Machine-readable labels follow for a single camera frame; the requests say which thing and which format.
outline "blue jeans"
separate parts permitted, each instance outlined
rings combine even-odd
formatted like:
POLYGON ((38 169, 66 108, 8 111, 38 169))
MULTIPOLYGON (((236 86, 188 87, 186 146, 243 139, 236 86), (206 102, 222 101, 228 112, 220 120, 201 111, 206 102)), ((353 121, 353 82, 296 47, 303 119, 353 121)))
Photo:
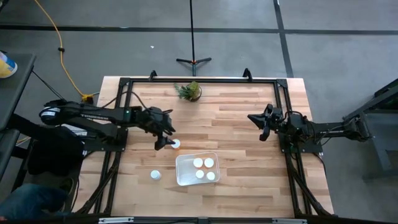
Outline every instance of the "blue jeans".
POLYGON ((66 191, 36 184, 24 184, 0 204, 0 216, 7 220, 38 219, 55 212, 67 199, 66 191))

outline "wooden table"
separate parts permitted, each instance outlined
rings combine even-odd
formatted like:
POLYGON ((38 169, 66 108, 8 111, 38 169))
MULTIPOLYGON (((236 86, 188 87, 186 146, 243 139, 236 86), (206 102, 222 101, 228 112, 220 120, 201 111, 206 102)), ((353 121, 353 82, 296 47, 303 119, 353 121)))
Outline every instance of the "wooden table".
MULTIPOLYGON (((119 78, 104 77, 98 106, 116 96, 119 78)), ((311 118, 303 79, 289 78, 287 81, 293 110, 311 118)), ((261 131, 247 118, 250 113, 262 113, 268 103, 275 105, 272 85, 200 85, 203 94, 199 101, 191 103, 177 97, 173 83, 134 84, 133 91, 147 106, 174 110, 170 116, 177 132, 172 138, 181 140, 182 145, 177 151, 170 146, 155 151, 155 137, 130 128, 126 151, 121 158, 112 215, 293 217, 286 163, 278 138, 271 133, 266 142, 259 141, 261 131), (218 155, 220 181, 179 186, 175 158, 181 154, 208 151, 218 155), (162 173, 161 180, 151 179, 150 172, 154 169, 162 173)), ((133 97, 131 106, 138 104, 133 97)), ((95 152, 84 160, 75 210, 97 187, 103 157, 103 152, 95 152)), ((308 187, 324 208, 333 213, 321 162, 313 154, 302 154, 302 160, 308 187)), ((303 210, 302 194, 300 190, 297 192, 303 210)))

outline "potted plant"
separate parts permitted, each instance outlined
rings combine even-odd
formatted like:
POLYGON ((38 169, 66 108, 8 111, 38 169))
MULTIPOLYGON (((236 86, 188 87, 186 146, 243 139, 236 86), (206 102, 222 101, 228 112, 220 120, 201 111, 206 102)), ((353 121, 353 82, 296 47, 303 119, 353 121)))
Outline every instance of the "potted plant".
POLYGON ((180 99, 184 98, 191 102, 196 102, 201 96, 201 88, 197 82, 191 82, 187 86, 178 86, 174 83, 174 87, 180 99))

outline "gray floor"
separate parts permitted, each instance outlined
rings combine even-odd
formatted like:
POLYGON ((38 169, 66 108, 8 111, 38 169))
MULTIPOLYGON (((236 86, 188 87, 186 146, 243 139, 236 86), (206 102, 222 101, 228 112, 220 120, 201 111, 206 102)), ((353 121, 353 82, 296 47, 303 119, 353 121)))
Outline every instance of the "gray floor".
MULTIPOLYGON (((188 27, 183 0, 41 0, 57 24, 84 26, 188 27)), ((397 30, 395 0, 280 0, 287 29, 397 30)), ((271 0, 193 0, 195 26, 203 28, 277 28, 271 0)), ((49 24, 32 0, 11 0, 0 22, 49 24)), ((99 91, 105 75, 190 75, 175 62, 190 58, 189 33, 62 32, 65 64, 85 93, 99 91)), ((198 76, 286 77, 278 34, 196 34, 197 58, 213 57, 198 76)), ((305 80, 314 121, 338 121, 398 77, 398 36, 287 35, 294 77, 305 80)), ((79 100, 58 61, 55 32, 0 30, 0 49, 37 54, 35 71, 61 95, 79 100)), ((17 112, 39 122, 42 105, 55 96, 31 77, 17 112)), ((398 181, 363 182, 377 170, 367 143, 332 139, 325 147, 333 207, 341 217, 395 222, 398 181)), ((7 195, 19 161, 12 160, 0 183, 7 195)))

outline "tripod stand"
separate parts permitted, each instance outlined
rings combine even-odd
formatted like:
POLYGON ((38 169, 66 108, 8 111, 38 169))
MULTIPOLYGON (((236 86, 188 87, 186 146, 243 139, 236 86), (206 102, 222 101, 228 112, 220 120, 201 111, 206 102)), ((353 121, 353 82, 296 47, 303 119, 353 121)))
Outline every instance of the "tripod stand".
POLYGON ((211 58, 204 58, 204 59, 200 59, 200 60, 195 60, 195 43, 193 41, 192 0, 189 0, 189 5, 190 5, 190 12, 191 12, 192 60, 185 60, 185 59, 177 58, 176 61, 189 63, 192 66, 192 76, 195 77, 197 75, 197 65, 200 62, 209 62, 211 60, 211 58))

